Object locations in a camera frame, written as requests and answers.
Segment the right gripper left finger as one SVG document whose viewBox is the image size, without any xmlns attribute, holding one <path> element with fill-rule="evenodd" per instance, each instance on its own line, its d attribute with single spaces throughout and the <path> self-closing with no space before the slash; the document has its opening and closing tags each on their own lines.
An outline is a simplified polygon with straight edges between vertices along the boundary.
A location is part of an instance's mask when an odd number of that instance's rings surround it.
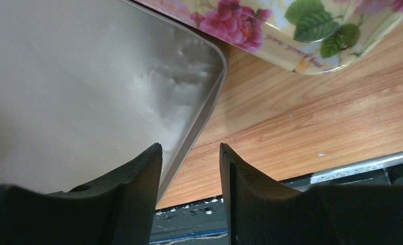
<svg viewBox="0 0 403 245">
<path fill-rule="evenodd" d="M 68 192 L 0 184 L 0 244 L 148 244 L 162 147 Z"/>
</svg>

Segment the metallic box lid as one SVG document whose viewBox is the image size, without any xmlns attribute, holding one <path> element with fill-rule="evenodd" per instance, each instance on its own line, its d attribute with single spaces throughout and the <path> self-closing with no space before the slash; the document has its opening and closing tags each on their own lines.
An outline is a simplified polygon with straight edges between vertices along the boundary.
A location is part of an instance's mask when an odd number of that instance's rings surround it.
<svg viewBox="0 0 403 245">
<path fill-rule="evenodd" d="M 131 1 L 0 1 L 0 184 L 69 191 L 158 142 L 161 199 L 227 66 L 215 43 Z"/>
</svg>

